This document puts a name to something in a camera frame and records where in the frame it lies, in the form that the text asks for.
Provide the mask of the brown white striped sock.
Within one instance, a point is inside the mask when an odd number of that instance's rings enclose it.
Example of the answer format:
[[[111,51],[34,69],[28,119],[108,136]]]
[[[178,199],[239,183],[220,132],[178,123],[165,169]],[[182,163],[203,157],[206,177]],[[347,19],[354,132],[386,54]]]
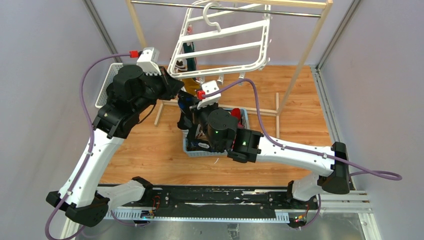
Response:
[[[175,70],[178,72],[187,72],[188,65],[186,59],[178,59],[175,63]]]

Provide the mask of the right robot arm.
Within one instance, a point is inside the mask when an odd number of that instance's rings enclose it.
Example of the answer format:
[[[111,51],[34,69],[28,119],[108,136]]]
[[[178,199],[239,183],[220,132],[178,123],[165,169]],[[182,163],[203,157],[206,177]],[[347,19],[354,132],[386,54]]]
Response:
[[[228,158],[239,163],[274,162],[309,170],[308,176],[287,185],[285,200],[291,208],[299,208],[320,193],[346,195],[350,192],[348,166],[334,159],[346,160],[343,143],[314,147],[240,128],[239,119],[217,103],[201,108],[193,105],[189,110],[214,152],[226,152]]]

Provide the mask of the white plastic clip hanger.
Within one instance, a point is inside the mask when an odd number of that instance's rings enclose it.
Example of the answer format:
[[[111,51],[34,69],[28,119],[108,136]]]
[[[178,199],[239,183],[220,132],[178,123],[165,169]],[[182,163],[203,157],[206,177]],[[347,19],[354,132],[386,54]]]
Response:
[[[203,83],[212,76],[222,84],[224,76],[262,70],[269,62],[269,4],[223,5],[197,0],[188,8],[167,71],[176,79],[193,78]],[[187,72],[175,69],[186,59]]]

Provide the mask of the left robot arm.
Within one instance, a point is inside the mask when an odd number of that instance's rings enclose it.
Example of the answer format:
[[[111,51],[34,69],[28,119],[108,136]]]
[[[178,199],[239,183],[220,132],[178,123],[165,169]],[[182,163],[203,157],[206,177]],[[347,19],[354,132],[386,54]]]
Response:
[[[85,152],[66,184],[50,192],[47,202],[86,227],[96,226],[108,212],[127,203],[150,205],[153,186],[139,176],[108,190],[99,190],[98,184],[115,152],[141,123],[140,114],[158,100],[174,99],[183,86],[164,67],[153,74],[135,64],[123,65],[104,87],[106,103],[90,123]]]

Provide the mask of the mustard yellow sock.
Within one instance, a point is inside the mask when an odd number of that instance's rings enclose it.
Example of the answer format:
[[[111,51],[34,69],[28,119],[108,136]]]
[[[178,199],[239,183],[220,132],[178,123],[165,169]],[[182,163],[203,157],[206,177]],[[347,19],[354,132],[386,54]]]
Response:
[[[197,96],[197,91],[202,89],[201,84],[195,81],[194,78],[183,78],[181,81],[184,83],[185,91],[195,97]]]

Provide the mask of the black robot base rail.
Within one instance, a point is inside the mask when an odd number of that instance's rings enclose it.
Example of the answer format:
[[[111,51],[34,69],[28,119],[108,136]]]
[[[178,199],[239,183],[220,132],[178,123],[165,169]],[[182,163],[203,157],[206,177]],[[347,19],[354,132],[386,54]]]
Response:
[[[321,193],[307,201],[288,200],[285,186],[154,185],[139,201],[130,201],[107,220],[137,224],[153,221],[286,224],[299,229],[325,213],[370,214],[364,191]]]

